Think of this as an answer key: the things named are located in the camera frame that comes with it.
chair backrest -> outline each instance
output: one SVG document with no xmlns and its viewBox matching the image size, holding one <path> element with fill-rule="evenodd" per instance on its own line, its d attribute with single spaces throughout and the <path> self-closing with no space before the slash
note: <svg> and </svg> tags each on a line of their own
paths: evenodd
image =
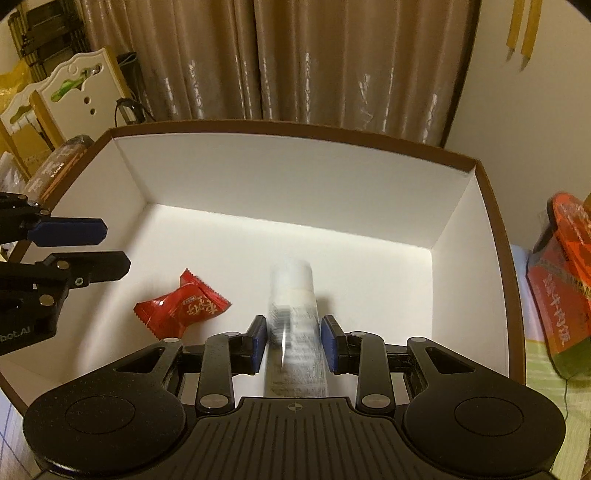
<svg viewBox="0 0 591 480">
<path fill-rule="evenodd" d="M 4 124 L 4 127 L 6 128 L 8 133 L 12 135 L 17 130 L 19 130 L 22 127 L 23 121 L 31 123 L 37 131 L 40 131 L 39 124 L 37 123 L 37 118 L 33 112 L 27 112 L 21 115 L 14 122 L 11 122 L 11 119 L 18 113 L 20 108 L 26 108 L 30 105 L 29 97 L 31 96 L 34 90 L 42 88 L 46 81 L 48 81 L 48 79 L 42 80 L 41 82 L 37 83 L 30 83 L 22 91 L 18 92 L 12 98 L 6 110 L 4 110 L 2 115 L 0 115 L 0 120 Z"/>
<path fill-rule="evenodd" d="M 67 90 L 68 84 L 76 85 Z M 79 53 L 58 65 L 40 89 L 31 94 L 31 106 L 54 147 L 86 134 L 98 138 L 118 123 L 117 100 L 130 97 L 129 87 L 109 47 Z"/>
</svg>

white box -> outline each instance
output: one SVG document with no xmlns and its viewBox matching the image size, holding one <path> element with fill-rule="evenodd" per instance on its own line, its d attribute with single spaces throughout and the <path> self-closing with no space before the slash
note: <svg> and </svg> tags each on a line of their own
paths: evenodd
<svg viewBox="0 0 591 480">
<path fill-rule="evenodd" d="M 92 249 L 123 249 L 132 266 L 71 291 L 54 338 L 0 359 L 24 403 L 157 341 L 133 308 L 177 288 L 185 268 L 233 303 L 185 343 L 244 331 L 267 312 L 270 269 L 284 257 L 311 263 L 320 314 L 343 330 L 397 344 L 426 336 L 524 380 L 511 252 L 476 160 L 328 127 L 145 124 L 107 132 L 49 204 L 54 216 L 104 219 L 108 237 Z M 30 247 L 24 262 L 84 249 Z M 263 374 L 241 377 L 237 399 L 262 394 Z M 330 385 L 355 389 L 345 376 Z"/>
</svg>

curtain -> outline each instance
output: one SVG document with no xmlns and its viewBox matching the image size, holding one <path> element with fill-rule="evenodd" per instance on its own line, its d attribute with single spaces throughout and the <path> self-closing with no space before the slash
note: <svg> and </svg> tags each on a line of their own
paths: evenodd
<svg viewBox="0 0 591 480">
<path fill-rule="evenodd" d="M 93 50 L 138 53 L 159 120 L 261 118 L 252 0 L 80 0 Z"/>
<path fill-rule="evenodd" d="M 439 145 L 478 0 L 80 0 L 158 119 L 265 118 Z"/>
</svg>

candy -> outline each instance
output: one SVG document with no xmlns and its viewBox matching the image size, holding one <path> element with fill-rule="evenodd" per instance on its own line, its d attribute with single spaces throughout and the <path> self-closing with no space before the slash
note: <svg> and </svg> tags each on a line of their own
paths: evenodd
<svg viewBox="0 0 591 480">
<path fill-rule="evenodd" d="M 138 303 L 134 312 L 159 339 L 181 338 L 189 325 L 217 317 L 232 305 L 199 277 L 185 270 L 180 287 Z"/>
</svg>

green fabric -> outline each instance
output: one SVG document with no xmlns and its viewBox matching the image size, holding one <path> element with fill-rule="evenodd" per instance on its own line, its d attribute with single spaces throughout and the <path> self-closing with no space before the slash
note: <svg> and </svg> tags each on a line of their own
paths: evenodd
<svg viewBox="0 0 591 480">
<path fill-rule="evenodd" d="M 566 437 L 552 473 L 560 480 L 580 480 L 591 432 L 591 379 L 567 381 L 554 370 L 544 342 L 525 341 L 526 384 L 548 397 L 566 417 Z"/>
</svg>

